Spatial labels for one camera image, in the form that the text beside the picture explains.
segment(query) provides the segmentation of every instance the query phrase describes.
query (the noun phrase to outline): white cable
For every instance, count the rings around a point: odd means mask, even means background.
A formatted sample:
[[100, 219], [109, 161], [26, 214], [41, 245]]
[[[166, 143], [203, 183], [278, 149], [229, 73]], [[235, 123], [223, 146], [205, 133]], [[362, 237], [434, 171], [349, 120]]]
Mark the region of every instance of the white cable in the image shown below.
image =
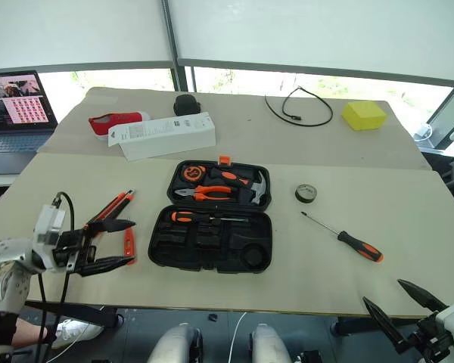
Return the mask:
[[232, 343], [230, 344], [230, 353], [229, 353], [229, 363], [230, 361], [232, 360], [232, 349], [234, 348], [234, 340], [235, 340], [235, 336], [237, 335], [237, 329], [239, 328], [239, 324], [241, 323], [242, 319], [244, 318], [244, 316], [247, 314], [247, 312], [245, 312], [244, 314], [242, 314], [242, 316], [239, 318], [239, 320], [237, 321], [237, 325], [235, 325], [235, 330], [234, 330], [234, 336], [232, 337]]
[[430, 137], [432, 136], [432, 126], [429, 125], [429, 124], [427, 124], [427, 126], [429, 126], [429, 135], [426, 136], [425, 138], [421, 138], [421, 139], [419, 139], [419, 140], [415, 140], [415, 139], [414, 139], [415, 142], [425, 141], [425, 140], [427, 140], [428, 138], [430, 138]]
[[84, 334], [84, 332], [87, 330], [87, 328], [89, 327], [89, 324], [88, 326], [81, 332], [81, 334], [79, 334], [77, 336], [77, 338], [70, 344], [70, 346], [68, 346], [66, 349], [64, 349], [62, 352], [60, 352], [59, 354], [57, 354], [53, 359], [49, 359], [46, 363], [51, 363], [51, 361], [54, 361], [55, 359], [59, 358], [61, 355], [63, 355], [65, 352], [67, 352], [67, 350], [69, 350], [69, 348], [71, 346], [73, 346], [77, 340], [79, 340], [80, 337], [82, 337], [82, 335]]

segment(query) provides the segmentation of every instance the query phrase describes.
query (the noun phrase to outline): beige table surface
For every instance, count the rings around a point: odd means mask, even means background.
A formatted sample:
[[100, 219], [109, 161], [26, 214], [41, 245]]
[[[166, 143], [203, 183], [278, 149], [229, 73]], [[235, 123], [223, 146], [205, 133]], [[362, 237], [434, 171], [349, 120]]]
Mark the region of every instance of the beige table surface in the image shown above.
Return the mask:
[[[40, 152], [122, 155], [120, 146], [107, 147], [92, 133], [88, 118], [111, 112], [146, 111], [152, 118], [175, 116], [173, 103], [180, 92], [115, 88], [92, 88], [85, 99], [66, 116]], [[354, 132], [341, 116], [350, 100], [328, 99], [333, 120], [324, 126], [293, 126], [277, 119], [264, 97], [248, 95], [194, 94], [202, 110], [216, 126], [217, 145], [162, 158], [177, 160], [216, 159], [229, 155], [242, 163], [276, 163], [329, 166], [368, 166], [426, 169], [430, 166], [385, 101], [378, 105], [388, 115], [379, 130]], [[269, 98], [281, 112], [283, 98]], [[301, 115], [306, 123], [328, 118], [325, 105], [315, 98], [292, 98], [287, 110]]]
[[[390, 315], [426, 315], [398, 286], [396, 279], [404, 278], [454, 303], [454, 200], [435, 172], [266, 164], [272, 264], [258, 275], [221, 275], [160, 267], [147, 256], [157, 216], [169, 205], [166, 189], [177, 163], [39, 154], [0, 201], [0, 238], [31, 236], [42, 204], [59, 190], [73, 198], [79, 227], [120, 191], [135, 188], [123, 215], [138, 223], [137, 263], [88, 278], [74, 275], [68, 302], [347, 315], [366, 314], [361, 298], [368, 296]], [[294, 197], [302, 182], [318, 188], [310, 205]], [[363, 259], [301, 210], [374, 244], [385, 260]], [[121, 232], [104, 236], [98, 255], [121, 254], [122, 239]], [[63, 275], [44, 278], [48, 299], [58, 300]], [[35, 278], [30, 299], [39, 299]]]

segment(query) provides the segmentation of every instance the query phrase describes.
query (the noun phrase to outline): white sneaker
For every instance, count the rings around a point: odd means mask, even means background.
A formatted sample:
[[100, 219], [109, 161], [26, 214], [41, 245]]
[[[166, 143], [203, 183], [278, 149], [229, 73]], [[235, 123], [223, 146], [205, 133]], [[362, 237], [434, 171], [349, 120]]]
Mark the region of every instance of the white sneaker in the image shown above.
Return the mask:
[[57, 349], [63, 346], [68, 346], [74, 341], [80, 342], [82, 340], [90, 340], [96, 338], [104, 327], [85, 323], [79, 320], [64, 320], [58, 325], [58, 329], [55, 332], [57, 339], [52, 343], [52, 348]]

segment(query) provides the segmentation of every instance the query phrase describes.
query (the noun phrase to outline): yellow sponge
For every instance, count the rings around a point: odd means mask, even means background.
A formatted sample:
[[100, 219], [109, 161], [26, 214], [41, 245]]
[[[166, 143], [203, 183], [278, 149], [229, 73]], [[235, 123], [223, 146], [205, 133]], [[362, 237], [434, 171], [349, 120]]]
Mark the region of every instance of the yellow sponge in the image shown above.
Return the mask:
[[341, 115], [355, 131], [378, 129], [387, 118], [373, 101], [348, 102]]

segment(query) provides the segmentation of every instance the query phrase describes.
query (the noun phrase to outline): black plastic tool case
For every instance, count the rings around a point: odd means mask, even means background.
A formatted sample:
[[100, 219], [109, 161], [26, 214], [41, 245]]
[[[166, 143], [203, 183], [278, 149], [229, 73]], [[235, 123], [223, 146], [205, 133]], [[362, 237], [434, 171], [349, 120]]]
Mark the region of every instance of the black plastic tool case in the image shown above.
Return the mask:
[[[161, 266], [200, 271], [214, 269], [221, 273], [264, 271], [271, 263], [272, 226], [263, 213], [271, 201], [269, 172], [261, 166], [240, 163], [223, 163], [204, 160], [181, 162], [168, 187], [168, 198], [173, 205], [164, 208], [151, 235], [148, 255]], [[200, 181], [190, 182], [183, 172], [190, 166], [202, 166], [206, 172]], [[264, 176], [266, 191], [259, 204], [252, 203], [255, 193], [249, 188], [231, 187], [231, 194], [209, 193], [210, 197], [233, 197], [233, 200], [194, 200], [175, 191], [198, 185], [228, 185], [224, 178], [212, 177], [212, 170], [233, 172], [238, 176], [260, 182], [259, 172]], [[210, 222], [180, 223], [172, 221], [174, 212], [207, 213], [215, 219]], [[233, 222], [221, 218], [248, 219], [248, 222]]]

